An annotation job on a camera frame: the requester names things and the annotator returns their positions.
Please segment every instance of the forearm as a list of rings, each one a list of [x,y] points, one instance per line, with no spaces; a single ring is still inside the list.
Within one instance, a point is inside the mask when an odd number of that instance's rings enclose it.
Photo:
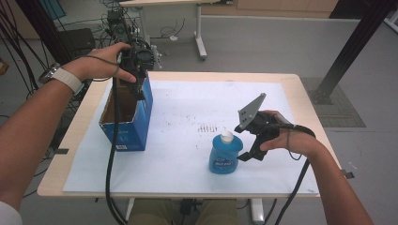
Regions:
[[[328,224],[373,224],[334,158],[322,144],[309,157]]]
[[[42,86],[0,128],[0,201],[19,208],[72,91],[53,80]]]

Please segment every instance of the white paper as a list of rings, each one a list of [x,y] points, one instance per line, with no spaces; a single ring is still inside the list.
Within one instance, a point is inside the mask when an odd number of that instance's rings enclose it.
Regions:
[[[292,192],[305,161],[286,150],[268,152],[263,161],[240,161],[230,174],[208,168],[213,138],[238,125],[237,111],[266,93],[260,110],[277,110],[294,123],[283,88],[269,82],[151,82],[153,108],[144,152],[117,152],[111,191],[146,195],[281,195]],[[100,192],[111,143],[100,129],[100,115],[111,83],[77,150],[64,191]],[[249,151],[255,136],[235,133]],[[307,171],[298,191],[318,194],[314,173]]]

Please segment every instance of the sleeve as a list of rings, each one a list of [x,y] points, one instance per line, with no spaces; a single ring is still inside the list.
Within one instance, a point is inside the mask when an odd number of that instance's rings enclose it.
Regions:
[[[0,202],[0,225],[22,225],[23,219],[10,205]]]

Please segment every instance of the blue bottle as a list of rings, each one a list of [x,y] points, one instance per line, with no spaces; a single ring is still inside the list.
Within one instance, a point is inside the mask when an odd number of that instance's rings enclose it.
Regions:
[[[213,139],[209,169],[216,174],[228,174],[237,168],[237,154],[243,148],[243,142],[230,131],[225,130]]]

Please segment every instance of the open box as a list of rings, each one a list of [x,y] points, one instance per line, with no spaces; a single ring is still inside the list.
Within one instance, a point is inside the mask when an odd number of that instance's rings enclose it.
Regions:
[[[149,78],[142,79],[144,100],[138,100],[127,86],[118,84],[117,95],[119,102],[119,131],[116,151],[144,151],[148,133],[150,114],[152,112],[153,97]],[[111,89],[104,111],[99,120],[109,141],[114,137],[115,102]]]

